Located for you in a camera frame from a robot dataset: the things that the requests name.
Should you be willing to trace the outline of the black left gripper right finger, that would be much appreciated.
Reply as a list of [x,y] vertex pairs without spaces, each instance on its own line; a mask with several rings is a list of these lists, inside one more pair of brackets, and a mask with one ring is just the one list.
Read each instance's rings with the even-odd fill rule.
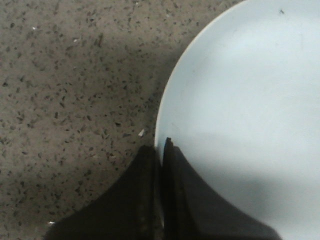
[[162,211],[166,240],[279,240],[270,226],[214,191],[170,138],[162,158]]

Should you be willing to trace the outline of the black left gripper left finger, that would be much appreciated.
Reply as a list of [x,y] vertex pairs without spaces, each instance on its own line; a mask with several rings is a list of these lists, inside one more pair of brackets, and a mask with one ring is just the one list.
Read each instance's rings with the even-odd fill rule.
[[89,205],[54,223],[46,240],[153,240],[156,151],[143,145],[121,177]]

